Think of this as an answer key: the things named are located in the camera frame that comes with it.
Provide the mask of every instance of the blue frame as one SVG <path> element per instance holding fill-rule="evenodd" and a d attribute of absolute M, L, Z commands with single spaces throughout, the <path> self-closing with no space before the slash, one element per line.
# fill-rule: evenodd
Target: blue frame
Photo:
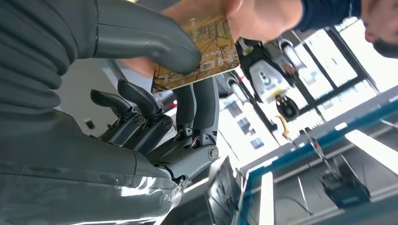
<path fill-rule="evenodd" d="M 341 130 L 333 130 L 325 136 L 322 136 L 317 139 L 318 143 L 323 147 L 329 147 L 336 142 L 340 141 L 344 137 L 345 134 L 356 130 L 358 128 L 366 128 L 370 127 L 379 122 L 379 120 L 383 118 L 390 117 L 394 114 L 398 113 L 398 100 L 393 101 L 389 104 L 385 104 L 381 106 L 379 109 L 370 112 L 369 114 L 362 116 L 355 121 L 347 124 L 347 126 Z M 249 178 L 247 180 L 246 190 L 245 190 L 245 197 L 243 200 L 241 214 L 239 218 L 239 225 L 247 225 L 247 216 L 250 208 L 250 202 L 252 198 L 251 190 L 253 188 L 253 184 L 258 179 L 268 173 L 268 172 L 275 172 L 282 168 L 286 168 L 298 161 L 301 161 L 309 156 L 316 154 L 313 150 L 311 144 L 307 143 L 305 146 L 301 147 L 300 150 L 296 150 L 285 154 L 284 156 L 278 158 L 274 162 L 272 162 L 268 166 L 260 167 L 254 171 L 249 173 Z"/>

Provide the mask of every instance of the wire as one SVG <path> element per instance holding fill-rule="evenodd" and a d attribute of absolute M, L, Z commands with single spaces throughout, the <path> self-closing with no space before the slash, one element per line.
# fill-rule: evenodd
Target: wire
<path fill-rule="evenodd" d="M 213 216 L 217 218 L 222 224 L 226 225 L 225 222 L 220 217 L 216 216 L 214 213 Z"/>
<path fill-rule="evenodd" d="M 279 47 L 276 46 L 272 41 L 270 41 L 270 43 L 272 44 L 272 46 L 274 46 L 278 51 L 280 51 Z"/>
<path fill-rule="evenodd" d="M 363 163 L 362 163 L 362 175 L 363 175 L 363 183 L 364 183 L 365 186 L 367 186 L 367 184 L 366 184 L 366 175 L 365 175 L 365 166 L 364 166 Z"/>
<path fill-rule="evenodd" d="M 219 203 L 213 196 L 211 196 L 211 198 L 213 199 L 213 201 L 215 201 L 215 203 L 217 203 L 217 205 L 224 211 L 225 214 L 227 214 L 229 217 L 231 216 L 231 215 L 230 215 L 230 212 L 228 212 L 228 210 L 226 210 L 226 209 L 221 205 L 221 203 Z"/>
<path fill-rule="evenodd" d="M 246 220 L 247 225 L 251 225 L 251 224 L 249 223 L 249 219 L 248 219 L 247 217 L 243 216 L 242 214 L 239 215 L 239 216 L 242 217 L 244 220 Z M 254 217 L 253 217 L 252 215 L 251 215 L 251 218 L 254 220 L 254 222 L 255 222 L 256 225 L 259 225 L 259 223 L 257 222 L 257 220 L 255 220 Z"/>
<path fill-rule="evenodd" d="M 323 199 L 323 198 L 322 198 L 322 195 L 319 194 L 319 192 L 316 190 L 316 188 L 314 187 L 314 185 L 310 183 L 310 186 L 311 186 L 312 189 L 316 192 L 316 194 L 318 195 L 318 197 L 319 197 L 320 199 Z"/>
<path fill-rule="evenodd" d="M 250 217 L 254 220 L 254 222 L 256 224 L 260 224 L 259 221 L 256 220 L 256 218 L 253 216 L 253 214 L 250 211 L 249 211 L 249 214 L 250 214 Z"/>
<path fill-rule="evenodd" d="M 220 130 L 218 130 L 218 133 L 221 134 L 221 137 L 224 138 L 225 142 L 227 143 L 228 147 L 231 149 L 232 153 L 234 153 L 235 157 L 237 158 L 238 162 L 240 162 L 239 158 L 237 157 L 235 151 L 233 150 L 232 146 L 230 145 L 230 143 L 227 141 L 227 139 L 224 137 L 224 135 L 222 134 L 222 132 Z"/>
<path fill-rule="evenodd" d="M 290 197 L 290 196 L 282 196 L 281 198 L 276 199 L 276 202 L 279 201 L 279 200 L 284 200 L 284 199 L 285 199 L 285 200 L 291 200 L 291 201 L 297 203 L 297 205 L 299 205 L 306 213 L 308 213 L 308 214 L 310 214 L 310 215 L 313 214 L 313 212 L 307 210 L 307 209 L 304 207 L 304 205 L 302 205 L 299 201 L 297 201 L 296 199 L 294 199 L 294 198 L 292 198 L 292 197 Z"/>
<path fill-rule="evenodd" d="M 304 155 L 304 154 L 303 154 L 303 151 L 301 150 L 301 148 L 299 148 L 299 147 L 297 146 L 297 144 L 294 142 L 294 140 L 291 139 L 291 143 L 294 145 L 294 147 L 296 148 L 296 150 L 298 150 L 298 151 L 300 152 L 300 154 L 303 156 L 303 155 Z M 307 165 L 308 165 L 308 167 L 309 167 L 311 170 L 313 169 L 309 162 L 307 163 Z"/>

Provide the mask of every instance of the blue shirt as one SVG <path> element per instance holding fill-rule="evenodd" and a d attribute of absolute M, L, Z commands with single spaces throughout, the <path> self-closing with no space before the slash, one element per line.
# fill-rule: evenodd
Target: blue shirt
<path fill-rule="evenodd" d="M 303 15 L 293 30 L 318 30 L 340 24 L 351 16 L 360 17 L 360 0 L 301 0 Z"/>

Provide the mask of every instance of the black device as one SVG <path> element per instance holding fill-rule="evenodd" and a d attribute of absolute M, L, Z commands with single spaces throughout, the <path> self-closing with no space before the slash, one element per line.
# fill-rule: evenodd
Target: black device
<path fill-rule="evenodd" d="M 231 224 L 242 187 L 233 176 L 229 158 L 220 158 L 207 170 L 201 185 L 185 193 L 162 225 Z"/>
<path fill-rule="evenodd" d="M 361 183 L 350 164 L 341 156 L 335 160 L 336 173 L 327 171 L 321 178 L 325 194 L 339 209 L 347 209 L 370 202 L 370 192 Z"/>
<path fill-rule="evenodd" d="M 287 120 L 292 120 L 299 116 L 300 109 L 297 104 L 287 96 L 275 96 L 276 108 L 278 112 Z"/>
<path fill-rule="evenodd" d="M 270 52 L 262 45 L 261 41 L 253 41 L 242 38 L 242 41 L 238 41 L 235 46 L 237 48 L 240 66 L 245 77 L 250 81 L 250 84 L 253 87 L 254 97 L 257 102 L 263 103 L 263 100 L 261 99 L 260 90 L 255 87 L 256 85 L 253 81 L 253 76 L 257 76 L 257 74 L 252 75 L 250 68 L 259 61 L 264 61 L 267 64 L 267 67 L 275 70 L 280 77 L 285 79 L 290 85 L 293 85 L 291 83 L 291 76 L 286 74 L 282 68 L 273 61 Z"/>
<path fill-rule="evenodd" d="M 242 46 L 243 44 L 249 45 L 251 47 L 251 50 L 246 52 L 244 47 Z M 238 57 L 240 61 L 240 65 L 242 68 L 242 71 L 245 75 L 245 77 L 249 80 L 251 86 L 253 87 L 254 90 L 254 95 L 252 95 L 245 84 L 243 82 L 238 82 L 238 85 L 240 89 L 243 91 L 245 96 L 248 98 L 248 101 L 250 102 L 251 105 L 253 105 L 253 108 L 261 121 L 264 123 L 266 128 L 270 131 L 272 134 L 273 131 L 277 130 L 277 125 L 268 119 L 268 117 L 265 115 L 265 113 L 262 111 L 260 106 L 258 105 L 259 103 L 263 103 L 263 101 L 260 98 L 260 94 L 256 91 L 254 88 L 254 83 L 253 79 L 250 74 L 250 67 L 254 65 L 256 62 L 260 60 L 264 60 L 267 63 L 269 63 L 274 69 L 276 69 L 278 72 L 280 72 L 282 75 L 286 76 L 287 75 L 282 71 L 282 69 L 271 60 L 271 56 L 269 52 L 260 46 L 260 41 L 252 41 L 252 40 L 247 40 L 243 39 L 243 43 L 237 42 L 235 44 L 238 52 Z M 240 80 L 237 73 L 235 71 L 230 72 L 230 76 L 235 77 L 236 80 Z"/>

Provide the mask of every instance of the card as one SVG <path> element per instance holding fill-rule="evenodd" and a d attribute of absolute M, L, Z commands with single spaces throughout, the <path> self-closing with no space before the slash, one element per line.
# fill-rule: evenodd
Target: card
<path fill-rule="evenodd" d="M 202 52 L 202 61 L 188 75 L 174 73 L 157 65 L 152 82 L 153 94 L 183 87 L 239 66 L 235 43 L 225 15 L 203 15 L 180 26 Z"/>

